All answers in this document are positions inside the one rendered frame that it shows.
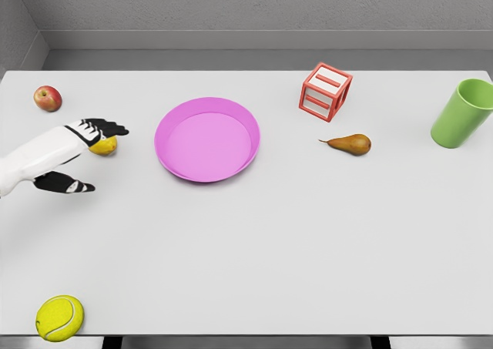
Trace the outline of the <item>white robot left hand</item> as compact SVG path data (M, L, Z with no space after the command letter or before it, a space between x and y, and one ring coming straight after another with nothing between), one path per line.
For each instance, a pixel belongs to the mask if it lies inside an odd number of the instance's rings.
M92 184L55 169L77 158L101 139L128 133L125 126L100 118L80 119L50 129L15 149L22 154L20 182L29 181L40 190L53 193L93 192L95 187Z

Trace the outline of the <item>yellow lemon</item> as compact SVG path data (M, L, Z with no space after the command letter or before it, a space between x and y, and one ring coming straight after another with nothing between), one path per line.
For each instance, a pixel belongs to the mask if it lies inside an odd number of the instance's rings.
M117 148L118 141L115 136L101 139L94 145L89 147L89 151L99 156L111 155Z

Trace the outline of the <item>pink round plate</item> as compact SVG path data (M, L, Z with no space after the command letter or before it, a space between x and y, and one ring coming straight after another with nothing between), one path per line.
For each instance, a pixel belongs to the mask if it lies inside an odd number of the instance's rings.
M159 122L157 158L181 179L212 183L246 169L260 147L253 114L229 99L202 97L181 103Z

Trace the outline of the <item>red apple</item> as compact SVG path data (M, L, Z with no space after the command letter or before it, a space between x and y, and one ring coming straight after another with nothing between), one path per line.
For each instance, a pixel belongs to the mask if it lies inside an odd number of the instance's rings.
M62 96L52 86L40 86L33 95L35 104L46 112L55 112L62 106Z

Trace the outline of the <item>yellow tennis ball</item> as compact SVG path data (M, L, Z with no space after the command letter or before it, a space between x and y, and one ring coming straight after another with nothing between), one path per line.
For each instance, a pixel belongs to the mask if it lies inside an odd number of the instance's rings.
M70 295L58 295L48 299L35 317L39 336L50 342L68 340L78 333L85 319L82 303Z

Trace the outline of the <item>red and white cube block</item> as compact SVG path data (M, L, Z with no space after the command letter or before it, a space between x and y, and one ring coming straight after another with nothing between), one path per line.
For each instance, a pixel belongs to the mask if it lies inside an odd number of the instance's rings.
M319 62L302 84L299 108L330 122L346 101L352 81L348 72Z

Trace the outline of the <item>brown pear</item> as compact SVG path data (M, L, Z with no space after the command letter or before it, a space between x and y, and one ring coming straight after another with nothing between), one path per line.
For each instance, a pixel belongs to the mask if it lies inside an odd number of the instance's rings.
M372 147L371 140L360 133L329 140L319 139L319 142L326 143L333 149L349 153L353 156L363 156L369 153Z

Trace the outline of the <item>green cup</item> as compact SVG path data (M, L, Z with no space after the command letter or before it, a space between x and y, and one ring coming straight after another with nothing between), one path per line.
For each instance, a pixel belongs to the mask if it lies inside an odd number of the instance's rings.
M445 148L458 148L491 114L493 83L481 79L463 80L431 127L431 138Z

